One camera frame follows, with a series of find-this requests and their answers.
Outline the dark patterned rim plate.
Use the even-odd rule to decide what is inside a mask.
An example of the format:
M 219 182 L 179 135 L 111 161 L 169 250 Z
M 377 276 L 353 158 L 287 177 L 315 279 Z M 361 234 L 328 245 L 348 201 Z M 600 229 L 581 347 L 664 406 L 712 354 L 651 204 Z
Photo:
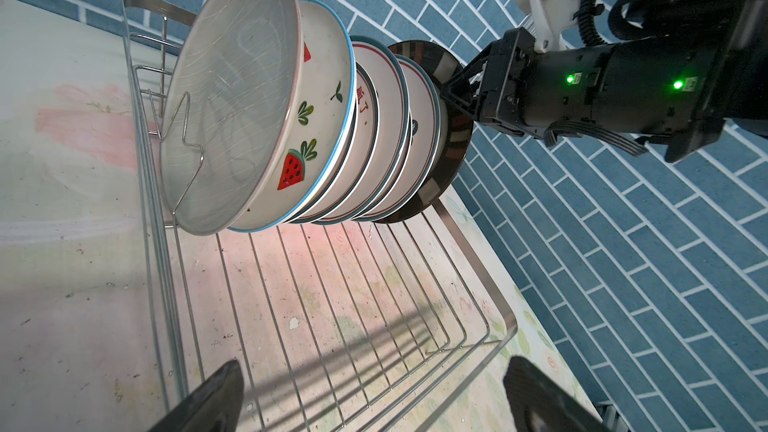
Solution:
M 414 60 L 430 77 L 438 93 L 463 65 L 446 48 L 425 40 L 402 41 L 389 46 L 395 54 Z M 448 189 L 462 167 L 470 146 L 473 121 L 457 107 L 440 98 L 440 110 L 447 132 L 440 139 L 436 162 L 417 193 L 394 213 L 375 223 L 397 223 L 425 211 Z

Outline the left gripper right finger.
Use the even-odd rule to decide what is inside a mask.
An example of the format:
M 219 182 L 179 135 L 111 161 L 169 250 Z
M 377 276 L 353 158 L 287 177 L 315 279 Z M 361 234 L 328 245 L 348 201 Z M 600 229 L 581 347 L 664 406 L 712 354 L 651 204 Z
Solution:
M 517 431 L 607 431 L 564 389 L 523 356 L 512 356 L 503 378 Z

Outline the plain grey white plate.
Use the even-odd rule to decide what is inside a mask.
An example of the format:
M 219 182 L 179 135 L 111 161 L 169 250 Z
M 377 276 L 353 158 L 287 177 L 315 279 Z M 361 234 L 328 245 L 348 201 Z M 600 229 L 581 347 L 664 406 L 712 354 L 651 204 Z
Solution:
M 297 0 L 207 0 L 176 61 L 159 167 L 178 226 L 229 227 L 277 166 L 297 99 Z

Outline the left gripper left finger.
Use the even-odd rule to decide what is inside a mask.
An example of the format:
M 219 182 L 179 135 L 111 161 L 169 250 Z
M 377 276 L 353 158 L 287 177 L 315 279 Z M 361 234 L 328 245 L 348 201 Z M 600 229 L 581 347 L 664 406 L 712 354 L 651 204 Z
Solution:
M 224 363 L 150 431 L 235 431 L 244 396 L 240 363 Z

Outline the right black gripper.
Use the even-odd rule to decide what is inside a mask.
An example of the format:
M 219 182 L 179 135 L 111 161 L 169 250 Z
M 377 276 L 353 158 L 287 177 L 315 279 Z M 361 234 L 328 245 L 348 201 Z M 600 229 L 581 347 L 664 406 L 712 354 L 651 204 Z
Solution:
M 512 136 L 554 146 L 562 136 L 606 140 L 593 117 L 606 68 L 606 46 L 539 53 L 524 28 L 507 31 L 441 89 L 447 104 Z

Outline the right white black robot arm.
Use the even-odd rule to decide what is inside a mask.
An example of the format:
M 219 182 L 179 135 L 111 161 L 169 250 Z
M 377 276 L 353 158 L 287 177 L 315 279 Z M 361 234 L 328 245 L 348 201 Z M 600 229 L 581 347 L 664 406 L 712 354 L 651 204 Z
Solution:
M 500 132 L 553 146 L 588 136 L 675 163 L 728 122 L 767 133 L 767 0 L 515 0 L 532 20 L 443 86 L 446 102 Z M 612 41 L 597 29 L 606 13 Z

